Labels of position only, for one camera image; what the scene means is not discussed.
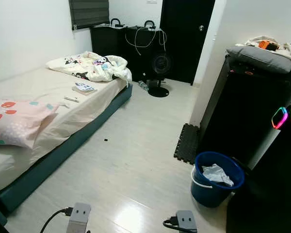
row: black door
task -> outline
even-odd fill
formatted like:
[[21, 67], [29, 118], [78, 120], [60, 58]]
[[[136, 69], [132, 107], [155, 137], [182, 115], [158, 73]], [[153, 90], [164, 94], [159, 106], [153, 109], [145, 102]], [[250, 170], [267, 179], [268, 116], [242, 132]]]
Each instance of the black door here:
[[168, 78], [193, 84], [214, 0], [164, 0], [161, 28], [173, 58]]

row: plastic bag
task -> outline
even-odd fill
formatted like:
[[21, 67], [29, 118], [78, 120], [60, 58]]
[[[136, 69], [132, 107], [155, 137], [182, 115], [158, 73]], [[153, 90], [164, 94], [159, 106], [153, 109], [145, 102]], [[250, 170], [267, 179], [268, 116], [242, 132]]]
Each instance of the plastic bag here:
[[234, 186], [234, 182], [225, 174], [224, 170], [217, 164], [212, 166], [202, 166], [203, 175], [213, 182], [225, 183], [227, 186]]

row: bucket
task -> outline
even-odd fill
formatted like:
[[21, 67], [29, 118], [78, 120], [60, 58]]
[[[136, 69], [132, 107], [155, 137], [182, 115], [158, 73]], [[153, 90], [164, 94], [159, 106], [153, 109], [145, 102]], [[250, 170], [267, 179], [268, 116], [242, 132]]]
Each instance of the bucket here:
[[[203, 175], [202, 166], [212, 166], [213, 164], [217, 164], [224, 170], [226, 175], [234, 182], [233, 187], [212, 182]], [[219, 206], [233, 190], [242, 186], [244, 172], [229, 157], [207, 151], [200, 153], [195, 158], [195, 167], [192, 169], [191, 178], [191, 193], [195, 200], [204, 206], [214, 208]]]

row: window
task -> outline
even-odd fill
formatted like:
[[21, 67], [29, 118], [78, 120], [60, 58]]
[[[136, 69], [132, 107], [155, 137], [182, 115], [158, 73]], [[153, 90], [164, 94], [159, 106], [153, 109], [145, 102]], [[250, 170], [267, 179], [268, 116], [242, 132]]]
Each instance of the window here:
[[69, 5], [73, 30], [110, 23], [108, 0], [69, 0]]

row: floor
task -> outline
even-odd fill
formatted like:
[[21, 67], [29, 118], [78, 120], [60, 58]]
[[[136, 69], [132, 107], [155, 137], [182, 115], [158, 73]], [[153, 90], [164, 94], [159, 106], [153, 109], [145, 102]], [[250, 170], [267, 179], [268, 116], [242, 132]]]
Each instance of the floor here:
[[[160, 99], [135, 83], [131, 99], [9, 216], [8, 231], [40, 232], [55, 211], [84, 202], [92, 233], [175, 233], [162, 221], [177, 210], [193, 211], [199, 233], [224, 233], [226, 204], [197, 204], [192, 166], [173, 158], [198, 88], [173, 80], [165, 87], [170, 95]], [[45, 232], [65, 233], [68, 221], [56, 216]]]

